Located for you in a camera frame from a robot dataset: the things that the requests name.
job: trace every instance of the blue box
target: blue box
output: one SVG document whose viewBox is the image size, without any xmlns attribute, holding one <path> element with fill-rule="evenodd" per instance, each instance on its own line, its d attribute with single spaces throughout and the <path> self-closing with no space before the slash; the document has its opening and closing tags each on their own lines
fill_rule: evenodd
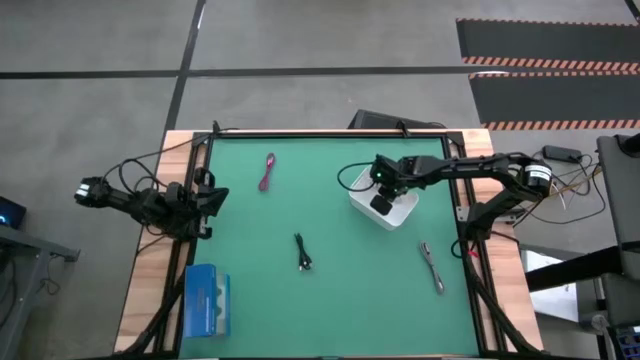
<svg viewBox="0 0 640 360">
<path fill-rule="evenodd" d="M 213 264 L 187 266 L 184 288 L 184 336 L 231 334 L 229 275 Z"/>
</svg>

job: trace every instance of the white paper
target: white paper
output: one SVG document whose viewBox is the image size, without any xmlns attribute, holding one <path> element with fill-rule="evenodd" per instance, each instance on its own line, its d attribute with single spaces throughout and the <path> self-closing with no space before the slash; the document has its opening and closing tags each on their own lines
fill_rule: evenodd
<svg viewBox="0 0 640 360">
<path fill-rule="evenodd" d="M 550 256 L 525 251 L 525 271 L 531 271 L 562 262 Z M 578 322 L 578 301 L 576 284 L 568 284 L 531 293 L 533 309 L 536 312 Z"/>
</svg>

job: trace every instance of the power adapter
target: power adapter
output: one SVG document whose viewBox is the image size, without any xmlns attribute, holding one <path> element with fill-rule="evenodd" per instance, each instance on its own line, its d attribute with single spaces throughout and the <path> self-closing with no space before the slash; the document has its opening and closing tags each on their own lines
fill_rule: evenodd
<svg viewBox="0 0 640 360">
<path fill-rule="evenodd" d="M 580 159 L 582 158 L 582 152 L 576 149 L 545 145 L 542 148 L 542 156 L 548 160 L 579 164 Z"/>
</svg>

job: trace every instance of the wooden table frame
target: wooden table frame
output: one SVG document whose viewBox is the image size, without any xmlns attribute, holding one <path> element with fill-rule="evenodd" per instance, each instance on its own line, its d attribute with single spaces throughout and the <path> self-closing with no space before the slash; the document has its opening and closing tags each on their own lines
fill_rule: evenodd
<svg viewBox="0 0 640 360">
<path fill-rule="evenodd" d="M 464 146 L 458 147 L 452 143 L 450 148 L 453 155 L 475 157 L 480 155 L 493 154 L 491 139 L 488 130 L 485 129 L 443 129 L 443 130 L 425 130 L 413 129 L 411 133 L 415 134 L 442 134 L 442 133 L 458 133 L 462 139 Z M 194 135 L 198 131 L 169 131 L 165 138 L 163 149 L 174 147 L 180 143 L 188 142 L 194 137 L 199 138 L 200 145 L 192 146 L 186 143 L 176 149 L 162 153 L 157 177 L 165 182 L 176 181 L 184 183 L 185 179 L 189 179 L 190 171 L 189 163 L 202 165 L 208 162 L 210 151 L 206 149 L 207 142 L 202 143 L 204 136 Z M 365 134 L 379 136 L 384 134 L 402 134 L 400 130 L 227 130 L 225 134 L 242 136 L 247 134 L 256 134 L 264 136 L 273 136 L 276 134 L 300 135 L 300 134 L 318 134 L 318 135 L 348 135 Z M 498 192 L 502 191 L 502 185 L 492 179 L 473 179 L 469 182 L 472 184 L 473 192 L 468 196 L 468 186 L 465 187 L 463 180 L 457 181 L 459 200 L 462 206 L 468 206 L 470 202 L 482 201 L 486 202 L 493 198 Z M 505 224 L 495 224 L 494 229 L 514 236 L 513 228 Z M 146 230 L 142 232 L 139 247 L 155 240 L 156 236 L 149 234 Z M 529 290 L 525 280 L 524 269 L 520 261 L 518 245 L 500 236 L 492 235 L 484 244 L 486 247 L 485 261 L 474 261 L 476 270 L 479 274 L 490 271 L 494 294 L 497 296 L 498 302 L 509 317 L 515 327 L 522 333 L 529 343 L 538 349 L 542 349 L 542 340 L 536 322 Z M 170 288 L 176 278 L 182 273 L 184 265 L 187 263 L 187 257 L 193 256 L 194 250 L 189 251 L 188 243 L 173 243 L 170 239 L 164 239 L 154 244 L 152 247 L 145 249 L 135 259 L 130 283 L 129 291 L 123 308 L 123 314 L 115 341 L 114 351 L 122 351 L 131 345 L 138 335 L 143 331 L 149 320 L 160 307 L 163 297 L 166 295 L 166 289 Z M 482 327 L 484 328 L 484 337 L 488 350 L 500 350 L 504 337 L 497 335 L 494 322 L 488 309 L 478 299 L 480 304 L 480 314 L 482 318 Z M 147 351 L 170 350 L 175 349 L 174 340 L 180 338 L 180 334 L 176 337 L 176 330 L 181 332 L 178 326 L 178 319 L 181 318 L 179 301 L 176 303 L 167 320 L 166 331 L 163 331 L 165 341 L 163 345 L 159 342 L 154 347 L 151 345 Z M 506 348 L 513 350 L 513 346 L 508 342 Z"/>
</svg>

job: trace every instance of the white box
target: white box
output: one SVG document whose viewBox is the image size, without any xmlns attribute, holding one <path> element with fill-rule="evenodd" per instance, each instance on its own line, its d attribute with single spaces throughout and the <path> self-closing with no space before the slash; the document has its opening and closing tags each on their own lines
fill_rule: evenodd
<svg viewBox="0 0 640 360">
<path fill-rule="evenodd" d="M 371 166 L 368 166 L 356 181 L 351 184 L 352 189 L 364 189 L 373 183 L 369 176 L 369 170 Z M 375 185 L 367 191 L 349 191 L 349 198 L 351 205 L 356 209 L 362 211 L 376 223 L 380 224 L 383 228 L 391 231 L 395 230 L 398 226 L 407 219 L 413 208 L 418 203 L 418 194 L 415 192 L 409 192 L 405 195 L 397 197 L 391 204 L 393 207 L 387 215 L 382 215 L 369 205 L 371 200 L 378 195 L 378 188 L 380 185 Z"/>
</svg>

